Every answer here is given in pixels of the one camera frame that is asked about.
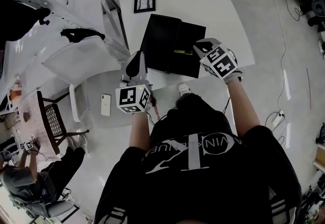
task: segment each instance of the white sneaker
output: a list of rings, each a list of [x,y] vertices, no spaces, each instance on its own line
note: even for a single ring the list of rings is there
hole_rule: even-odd
[[[71,137],[66,137],[66,141],[68,143],[68,147],[72,148],[72,150],[76,150],[76,144]]]
[[[79,135],[79,147],[82,147],[85,150],[85,153],[89,154],[89,152],[88,152],[88,141],[87,141],[87,138],[84,135]]]
[[[189,89],[189,86],[186,83],[181,83],[178,85],[178,90],[179,93],[181,93],[181,96],[183,96],[184,94],[190,94],[191,91]]]

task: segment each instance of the white floor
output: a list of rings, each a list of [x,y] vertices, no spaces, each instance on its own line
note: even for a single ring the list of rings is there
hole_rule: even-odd
[[[280,60],[284,52],[284,42],[276,0],[232,0],[232,2],[246,30],[256,61],[255,65],[243,68],[243,85],[261,123],[264,124],[271,112],[279,110],[277,102],[283,84]],[[293,10],[295,3],[292,0],[288,0],[288,3],[295,15]],[[325,60],[318,50],[316,28],[308,26],[306,17],[301,17],[299,22],[294,21],[286,9],[284,0],[278,0],[278,6],[287,44],[283,67],[286,70],[288,84],[280,99],[279,107],[286,115],[289,125],[287,129],[290,131],[290,137],[286,136],[287,131],[284,132],[286,140],[282,145],[294,166],[302,189],[306,190],[319,176],[312,162],[316,152],[314,141],[321,123],[325,121]],[[311,110],[306,68],[310,77]],[[223,110],[228,94],[224,84],[218,79],[209,76],[192,80],[188,84],[193,92],[201,95],[213,108]],[[179,97],[177,86],[156,90],[154,95],[160,116],[165,115]],[[69,126],[68,130],[79,127],[73,122],[69,98],[62,100],[59,108],[66,125]],[[91,128],[88,134],[90,154],[85,157],[81,168],[68,185],[77,205],[92,216],[95,214],[107,177],[127,148],[131,131],[131,126],[115,129],[103,128],[102,125],[99,127],[93,117],[95,113],[100,111],[91,111],[86,121],[87,126]],[[150,113],[156,122],[154,111]],[[226,115],[233,124],[230,107]],[[280,136],[284,126],[284,123],[281,124],[275,131],[275,137]]]

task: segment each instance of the white table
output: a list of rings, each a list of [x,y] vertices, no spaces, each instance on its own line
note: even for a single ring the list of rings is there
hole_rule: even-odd
[[[156,0],[156,12],[134,14],[134,0],[119,0],[130,53],[140,50],[151,14],[180,18],[183,22],[205,26],[206,38],[216,38],[233,50],[239,67],[255,64],[243,25],[231,0]],[[208,75],[200,70],[199,77]],[[193,78],[149,70],[153,89]]]

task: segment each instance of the white phone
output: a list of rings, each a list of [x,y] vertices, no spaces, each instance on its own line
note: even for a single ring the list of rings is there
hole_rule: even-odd
[[[103,116],[111,115],[111,95],[102,94],[102,109],[101,114]]]

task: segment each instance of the black bag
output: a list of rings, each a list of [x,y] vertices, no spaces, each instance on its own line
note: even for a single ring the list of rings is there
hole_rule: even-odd
[[[3,31],[0,35],[0,42],[18,41],[34,26],[37,21],[40,24],[44,18],[51,13],[48,8],[34,9],[13,0],[0,0],[0,14]]]

